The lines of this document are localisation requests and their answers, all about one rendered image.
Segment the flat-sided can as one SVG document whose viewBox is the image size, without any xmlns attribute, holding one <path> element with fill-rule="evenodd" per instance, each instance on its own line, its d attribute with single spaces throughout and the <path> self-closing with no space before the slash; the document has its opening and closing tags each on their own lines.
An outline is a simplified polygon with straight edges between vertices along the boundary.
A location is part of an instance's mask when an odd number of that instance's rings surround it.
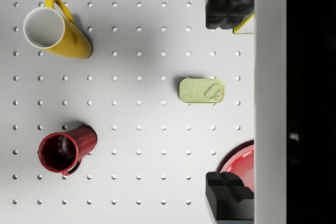
<svg viewBox="0 0 336 224">
<path fill-rule="evenodd" d="M 180 82 L 179 97 L 185 103 L 219 103 L 224 98 L 224 89 L 219 79 L 186 78 Z"/>
</svg>

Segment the yellow and white box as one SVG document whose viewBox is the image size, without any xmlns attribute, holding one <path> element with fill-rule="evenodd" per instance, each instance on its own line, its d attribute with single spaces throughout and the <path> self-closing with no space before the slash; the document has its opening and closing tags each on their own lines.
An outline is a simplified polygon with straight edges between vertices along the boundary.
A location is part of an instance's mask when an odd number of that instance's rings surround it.
<svg viewBox="0 0 336 224">
<path fill-rule="evenodd" d="M 242 22 L 233 29 L 234 34 L 254 34 L 254 11 L 244 16 Z"/>
</svg>

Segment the red plate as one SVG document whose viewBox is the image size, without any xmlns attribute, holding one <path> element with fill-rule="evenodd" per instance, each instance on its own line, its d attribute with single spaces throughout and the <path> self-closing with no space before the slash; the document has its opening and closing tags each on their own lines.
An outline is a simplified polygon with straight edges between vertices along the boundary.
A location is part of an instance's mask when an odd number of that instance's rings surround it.
<svg viewBox="0 0 336 224">
<path fill-rule="evenodd" d="M 254 140 L 232 149 L 220 162 L 217 173 L 231 172 L 240 177 L 246 187 L 254 192 Z"/>
</svg>

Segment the yellow mug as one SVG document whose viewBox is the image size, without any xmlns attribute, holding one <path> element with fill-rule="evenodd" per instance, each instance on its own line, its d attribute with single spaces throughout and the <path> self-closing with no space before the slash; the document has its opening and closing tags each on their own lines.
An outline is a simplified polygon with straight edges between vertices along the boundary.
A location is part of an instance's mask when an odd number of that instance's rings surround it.
<svg viewBox="0 0 336 224">
<path fill-rule="evenodd" d="M 91 43 L 61 0 L 45 0 L 44 7 L 31 10 L 24 19 L 23 33 L 33 47 L 58 56 L 87 59 L 92 54 Z"/>
</svg>

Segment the dark red mug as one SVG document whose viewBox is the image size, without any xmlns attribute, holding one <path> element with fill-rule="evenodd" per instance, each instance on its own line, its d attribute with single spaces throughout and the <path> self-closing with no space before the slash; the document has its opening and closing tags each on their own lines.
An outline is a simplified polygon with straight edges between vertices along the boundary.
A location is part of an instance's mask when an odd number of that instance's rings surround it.
<svg viewBox="0 0 336 224">
<path fill-rule="evenodd" d="M 38 148 L 38 157 L 47 170 L 69 176 L 79 168 L 83 157 L 96 144 L 97 135 L 92 128 L 78 127 L 46 136 Z"/>
</svg>

